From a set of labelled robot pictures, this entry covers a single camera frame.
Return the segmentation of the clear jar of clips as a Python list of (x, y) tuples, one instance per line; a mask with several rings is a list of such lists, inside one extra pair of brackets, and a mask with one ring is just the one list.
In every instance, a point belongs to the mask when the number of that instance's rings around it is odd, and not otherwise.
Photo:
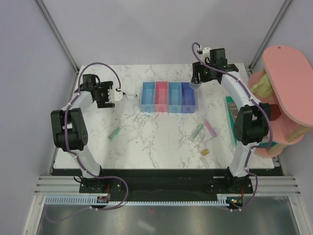
[(194, 93), (196, 94), (197, 91), (199, 90), (200, 86), (201, 86), (201, 83), (190, 82), (189, 86), (194, 90)]

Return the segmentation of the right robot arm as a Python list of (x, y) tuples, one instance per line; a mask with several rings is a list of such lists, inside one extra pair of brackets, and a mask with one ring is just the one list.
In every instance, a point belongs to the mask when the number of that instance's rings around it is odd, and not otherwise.
[(192, 52), (196, 62), (192, 64), (190, 87), (197, 89), (203, 83), (217, 81), (227, 90), (239, 111), (233, 126), (237, 145), (228, 167), (232, 176), (224, 180), (225, 189), (234, 193), (242, 186), (239, 177), (249, 174), (252, 153), (264, 137), (272, 137), (271, 106), (252, 94), (241, 79), (237, 66), (228, 63), (224, 48), (210, 49), (195, 42)]

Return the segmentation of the teal blue plastic bin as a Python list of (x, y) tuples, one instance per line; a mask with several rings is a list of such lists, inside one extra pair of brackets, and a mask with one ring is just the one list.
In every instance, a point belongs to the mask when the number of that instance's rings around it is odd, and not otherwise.
[(182, 95), (181, 83), (169, 82), (168, 83), (168, 112), (181, 113), (182, 109)]

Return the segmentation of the pink plastic bin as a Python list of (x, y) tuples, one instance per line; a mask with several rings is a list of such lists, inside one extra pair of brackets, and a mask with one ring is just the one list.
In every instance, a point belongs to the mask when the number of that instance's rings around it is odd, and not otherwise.
[(156, 82), (155, 111), (162, 113), (168, 112), (168, 82)]

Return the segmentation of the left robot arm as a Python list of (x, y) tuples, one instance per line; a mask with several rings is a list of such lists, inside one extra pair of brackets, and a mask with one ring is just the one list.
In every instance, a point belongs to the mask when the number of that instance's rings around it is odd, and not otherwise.
[(83, 113), (93, 103), (98, 108), (113, 108), (115, 104), (109, 99), (109, 91), (112, 89), (112, 81), (101, 82), (95, 74), (83, 75), (83, 83), (75, 90), (71, 101), (50, 114), (55, 146), (75, 160), (83, 177), (92, 178), (90, 187), (96, 192), (105, 191), (108, 184), (100, 176), (102, 168), (89, 150), (89, 136)]

